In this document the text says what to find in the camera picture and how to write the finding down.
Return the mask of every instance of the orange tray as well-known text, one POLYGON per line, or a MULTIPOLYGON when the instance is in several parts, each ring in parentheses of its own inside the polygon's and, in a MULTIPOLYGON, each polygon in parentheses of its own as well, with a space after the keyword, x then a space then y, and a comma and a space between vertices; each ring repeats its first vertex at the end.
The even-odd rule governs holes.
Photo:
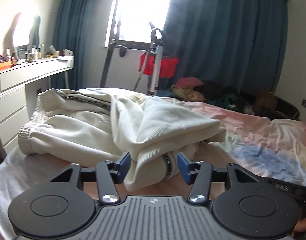
POLYGON ((6 61, 4 63, 0 63, 0 71, 10 68, 12 66, 12 62, 11 61, 6 61))

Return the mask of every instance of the white bed sheet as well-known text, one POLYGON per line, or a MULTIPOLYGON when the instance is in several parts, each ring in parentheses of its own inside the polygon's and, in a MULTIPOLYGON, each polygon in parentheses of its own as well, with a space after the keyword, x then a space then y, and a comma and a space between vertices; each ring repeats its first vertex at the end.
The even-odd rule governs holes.
MULTIPOLYGON (((195 159, 211 162, 216 167, 225 167, 228 163, 234 162, 225 151, 212 144, 201 145, 195 159)), ((26 156, 18 147, 6 157, 0 165, 0 240, 10 240, 16 236, 7 215, 10 202, 35 184, 52 178, 66 165, 66 161, 50 154, 26 156)), ((117 190, 122 199, 130 194, 183 195, 186 198, 191 187, 184 183, 180 174, 177 174, 136 192, 128 192, 124 185, 117 185, 117 190)), ((94 199, 98 198, 95 183, 85 183, 84 191, 94 199)), ((223 191, 223 183, 213 183, 210 198, 214 199, 223 191)))

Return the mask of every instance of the brown bag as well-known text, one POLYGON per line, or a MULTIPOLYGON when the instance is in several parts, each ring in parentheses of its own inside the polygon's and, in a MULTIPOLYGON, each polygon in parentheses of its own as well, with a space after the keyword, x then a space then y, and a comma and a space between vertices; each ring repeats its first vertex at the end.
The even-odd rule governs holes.
POLYGON ((263 109, 270 109, 274 111, 277 103, 277 97, 274 95, 273 92, 260 90, 257 93, 257 97, 253 106, 253 111, 256 114, 260 114, 263 109))

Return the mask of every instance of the bed sheet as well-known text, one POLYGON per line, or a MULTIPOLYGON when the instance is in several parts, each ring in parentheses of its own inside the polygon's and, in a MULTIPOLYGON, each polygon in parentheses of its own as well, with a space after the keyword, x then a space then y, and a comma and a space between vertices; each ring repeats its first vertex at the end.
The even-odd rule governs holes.
POLYGON ((166 100, 221 120, 226 141, 212 144, 226 151, 235 163, 259 176, 306 186, 306 126, 302 122, 270 121, 206 103, 166 100))
MULTIPOLYGON (((233 160, 218 146, 201 145, 195 155, 197 160, 205 160, 217 167, 226 167, 233 160)), ((35 184, 54 177, 60 169, 69 163, 50 154, 26 156, 16 147, 0 165, 0 240, 11 240, 15 233, 9 222, 7 210, 10 202, 19 194, 35 184)), ((186 185, 180 174, 168 180, 128 192, 124 185, 116 185, 122 199, 126 195, 182 195, 187 197, 192 185, 186 185)), ((95 183, 85 183, 84 191, 98 199, 95 183)), ((214 199, 224 191, 224 183, 213 183, 210 198, 214 199)))

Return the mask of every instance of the dressing table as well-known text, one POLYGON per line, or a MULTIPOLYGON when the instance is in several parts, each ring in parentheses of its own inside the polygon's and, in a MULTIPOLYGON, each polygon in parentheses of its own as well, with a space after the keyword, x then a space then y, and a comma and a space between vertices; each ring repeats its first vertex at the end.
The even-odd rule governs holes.
POLYGON ((17 146, 17 133, 29 121, 25 85, 59 72, 67 73, 73 68, 73 59, 74 56, 43 58, 0 71, 0 158, 17 146))

